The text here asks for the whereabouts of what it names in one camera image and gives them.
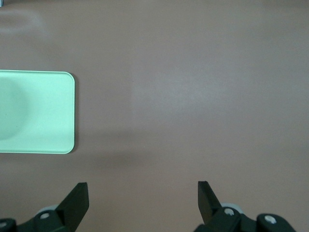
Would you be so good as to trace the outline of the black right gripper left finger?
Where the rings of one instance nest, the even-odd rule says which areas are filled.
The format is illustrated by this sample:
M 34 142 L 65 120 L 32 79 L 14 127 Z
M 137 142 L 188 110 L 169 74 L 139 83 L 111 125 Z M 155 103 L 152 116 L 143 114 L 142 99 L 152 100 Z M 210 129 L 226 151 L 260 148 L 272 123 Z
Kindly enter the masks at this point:
M 2 232 L 74 232 L 89 209 L 88 184 L 78 183 L 55 209 L 45 209 L 30 220 L 17 224 L 2 218 Z

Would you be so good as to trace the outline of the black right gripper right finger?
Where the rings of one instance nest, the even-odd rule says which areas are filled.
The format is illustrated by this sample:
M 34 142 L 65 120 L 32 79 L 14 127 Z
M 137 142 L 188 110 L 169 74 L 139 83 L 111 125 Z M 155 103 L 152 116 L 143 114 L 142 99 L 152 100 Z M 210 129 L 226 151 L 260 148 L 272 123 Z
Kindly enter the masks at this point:
M 203 219 L 196 232 L 294 232 L 283 217 L 259 214 L 255 220 L 231 204 L 222 206 L 207 181 L 198 182 L 198 208 Z

